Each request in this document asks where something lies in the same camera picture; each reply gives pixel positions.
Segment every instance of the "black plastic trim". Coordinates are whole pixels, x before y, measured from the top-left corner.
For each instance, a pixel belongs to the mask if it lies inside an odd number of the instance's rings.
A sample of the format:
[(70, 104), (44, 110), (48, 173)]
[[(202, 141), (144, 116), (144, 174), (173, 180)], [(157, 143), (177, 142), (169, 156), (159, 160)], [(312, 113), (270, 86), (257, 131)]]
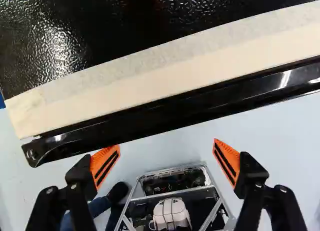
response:
[(40, 134), (30, 166), (252, 110), (320, 89), (320, 58), (260, 71)]

